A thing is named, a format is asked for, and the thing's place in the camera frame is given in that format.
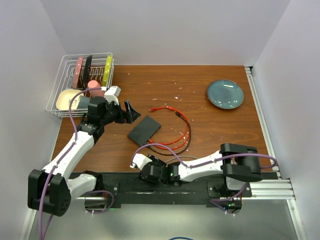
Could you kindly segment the cream square bowl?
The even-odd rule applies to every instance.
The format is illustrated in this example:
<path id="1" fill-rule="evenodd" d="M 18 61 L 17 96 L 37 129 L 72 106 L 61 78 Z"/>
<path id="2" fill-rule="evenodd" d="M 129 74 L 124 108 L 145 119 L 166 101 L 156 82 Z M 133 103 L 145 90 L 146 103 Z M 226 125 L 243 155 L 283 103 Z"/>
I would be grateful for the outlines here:
<path id="1" fill-rule="evenodd" d="M 60 111 L 66 111 L 69 110 L 69 106 L 70 106 L 70 102 L 72 100 L 72 98 L 80 93 L 81 91 L 78 89 L 66 89 L 63 90 L 60 95 L 58 96 L 58 99 L 56 101 L 56 108 Z M 73 100 L 72 105 L 71 105 L 71 109 L 72 110 L 76 110 L 79 103 L 80 103 L 80 98 L 84 96 L 84 93 L 81 93 L 79 95 L 76 96 L 76 98 Z"/>

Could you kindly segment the yellow-green plate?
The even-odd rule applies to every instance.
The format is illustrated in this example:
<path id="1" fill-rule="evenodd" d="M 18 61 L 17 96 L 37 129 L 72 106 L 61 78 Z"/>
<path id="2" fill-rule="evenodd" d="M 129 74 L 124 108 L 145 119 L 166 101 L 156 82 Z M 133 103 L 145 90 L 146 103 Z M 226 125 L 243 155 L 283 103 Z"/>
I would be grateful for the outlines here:
<path id="1" fill-rule="evenodd" d="M 101 81 L 103 87 L 108 87 L 112 82 L 111 80 L 112 64 L 113 64 L 113 56 L 108 55 L 106 58 L 103 77 Z"/>

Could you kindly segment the pink plate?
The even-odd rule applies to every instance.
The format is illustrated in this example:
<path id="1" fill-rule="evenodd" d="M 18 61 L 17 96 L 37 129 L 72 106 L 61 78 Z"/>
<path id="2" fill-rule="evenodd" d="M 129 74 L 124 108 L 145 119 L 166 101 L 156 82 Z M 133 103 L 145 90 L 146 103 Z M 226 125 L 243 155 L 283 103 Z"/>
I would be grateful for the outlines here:
<path id="1" fill-rule="evenodd" d="M 81 69 L 82 69 L 83 60 L 84 60 L 83 56 L 80 56 L 77 59 L 77 63 L 75 65 L 75 69 L 74 69 L 72 85 L 71 85 L 71 87 L 73 89 L 76 89 L 78 87 L 78 81 L 79 81 L 79 78 L 80 78 L 80 73 L 81 73 Z"/>

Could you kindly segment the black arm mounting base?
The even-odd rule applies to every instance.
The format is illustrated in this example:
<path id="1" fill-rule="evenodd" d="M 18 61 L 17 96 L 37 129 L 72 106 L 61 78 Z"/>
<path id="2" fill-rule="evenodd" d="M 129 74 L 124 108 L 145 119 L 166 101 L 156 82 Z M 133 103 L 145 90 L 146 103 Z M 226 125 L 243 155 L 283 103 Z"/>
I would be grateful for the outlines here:
<path id="1" fill-rule="evenodd" d="M 113 208 L 124 204 L 138 205 L 205 205 L 214 207 L 211 199 L 221 199 L 237 194 L 229 190 L 222 175 L 198 178 L 182 185 L 148 183 L 138 172 L 103 172 L 104 189 L 114 195 Z"/>

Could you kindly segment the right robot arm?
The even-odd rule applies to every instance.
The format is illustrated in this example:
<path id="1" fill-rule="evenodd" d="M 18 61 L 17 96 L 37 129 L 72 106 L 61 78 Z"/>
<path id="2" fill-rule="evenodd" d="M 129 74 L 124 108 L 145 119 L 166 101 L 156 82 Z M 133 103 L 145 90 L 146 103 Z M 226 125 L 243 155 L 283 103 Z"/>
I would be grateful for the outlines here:
<path id="1" fill-rule="evenodd" d="M 223 143 L 215 153 L 190 161 L 165 163 L 160 159 L 135 153 L 131 168 L 140 170 L 140 178 L 149 183 L 181 186 L 202 177 L 222 175 L 231 178 L 223 183 L 223 192 L 230 197 L 240 190 L 240 182 L 263 179 L 258 151 L 255 147 Z"/>

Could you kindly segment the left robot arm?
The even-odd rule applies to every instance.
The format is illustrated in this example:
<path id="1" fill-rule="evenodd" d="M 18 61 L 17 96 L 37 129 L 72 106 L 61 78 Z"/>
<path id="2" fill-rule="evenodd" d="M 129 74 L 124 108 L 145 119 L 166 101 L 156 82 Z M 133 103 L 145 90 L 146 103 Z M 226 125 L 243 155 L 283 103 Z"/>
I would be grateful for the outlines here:
<path id="1" fill-rule="evenodd" d="M 61 217 L 76 198 L 90 193 L 99 196 L 104 190 L 103 176 L 93 171 L 84 171 L 71 179 L 70 175 L 105 132 L 110 123 L 132 124 L 140 117 L 130 102 L 125 100 L 125 109 L 115 101 L 94 97 L 88 103 L 88 112 L 63 150 L 43 169 L 34 169 L 28 176 L 27 206 L 30 209 Z"/>

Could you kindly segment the black plate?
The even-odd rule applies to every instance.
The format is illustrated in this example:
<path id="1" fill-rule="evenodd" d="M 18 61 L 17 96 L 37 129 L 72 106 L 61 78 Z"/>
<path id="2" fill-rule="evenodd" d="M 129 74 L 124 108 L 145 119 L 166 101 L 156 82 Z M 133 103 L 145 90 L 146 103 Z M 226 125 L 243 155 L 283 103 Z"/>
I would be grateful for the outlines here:
<path id="1" fill-rule="evenodd" d="M 82 81 L 81 81 L 81 87 L 83 89 L 87 88 L 87 82 L 88 82 L 88 78 L 89 78 L 89 75 L 90 75 L 92 58 L 93 58 L 93 56 L 89 55 L 85 60 L 85 66 L 84 66 L 83 75 L 82 75 Z"/>

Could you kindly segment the pink cup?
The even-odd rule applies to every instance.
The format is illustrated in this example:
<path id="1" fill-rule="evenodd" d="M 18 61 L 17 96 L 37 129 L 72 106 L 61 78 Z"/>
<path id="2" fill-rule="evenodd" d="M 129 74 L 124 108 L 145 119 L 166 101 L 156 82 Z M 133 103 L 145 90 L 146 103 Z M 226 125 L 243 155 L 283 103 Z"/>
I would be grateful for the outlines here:
<path id="1" fill-rule="evenodd" d="M 101 85 L 96 80 L 91 80 L 87 83 L 87 89 L 89 90 L 90 97 L 104 97 L 105 92 L 101 90 Z"/>

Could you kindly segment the teal ceramic plate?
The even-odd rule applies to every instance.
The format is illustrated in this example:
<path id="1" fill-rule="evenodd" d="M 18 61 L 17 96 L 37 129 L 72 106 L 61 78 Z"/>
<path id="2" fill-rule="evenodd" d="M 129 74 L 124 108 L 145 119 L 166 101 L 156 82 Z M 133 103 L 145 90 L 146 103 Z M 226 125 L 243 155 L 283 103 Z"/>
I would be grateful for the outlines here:
<path id="1" fill-rule="evenodd" d="M 228 79 L 213 81 L 206 91 L 208 100 L 224 110 L 238 108 L 244 102 L 244 92 L 235 82 Z"/>

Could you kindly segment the dark teal cup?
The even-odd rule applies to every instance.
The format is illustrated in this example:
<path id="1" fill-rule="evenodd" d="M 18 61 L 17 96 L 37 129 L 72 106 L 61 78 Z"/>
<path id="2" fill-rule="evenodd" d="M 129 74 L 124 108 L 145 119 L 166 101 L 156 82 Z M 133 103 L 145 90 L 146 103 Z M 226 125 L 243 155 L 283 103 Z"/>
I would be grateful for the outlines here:
<path id="1" fill-rule="evenodd" d="M 87 109 L 90 100 L 91 100 L 91 99 L 90 99 L 89 97 L 86 97 L 86 96 L 83 96 L 83 95 L 78 96 L 78 97 L 74 100 L 75 108 L 76 108 L 76 109 Z"/>

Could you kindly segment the black network switch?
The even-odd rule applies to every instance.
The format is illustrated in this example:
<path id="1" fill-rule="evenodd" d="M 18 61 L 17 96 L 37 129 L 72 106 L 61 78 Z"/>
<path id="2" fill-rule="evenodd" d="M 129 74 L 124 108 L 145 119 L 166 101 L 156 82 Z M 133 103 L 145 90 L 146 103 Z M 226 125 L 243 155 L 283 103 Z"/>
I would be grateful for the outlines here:
<path id="1" fill-rule="evenodd" d="M 145 116 L 127 135 L 139 147 L 146 145 L 161 128 L 161 124 L 150 116 Z"/>

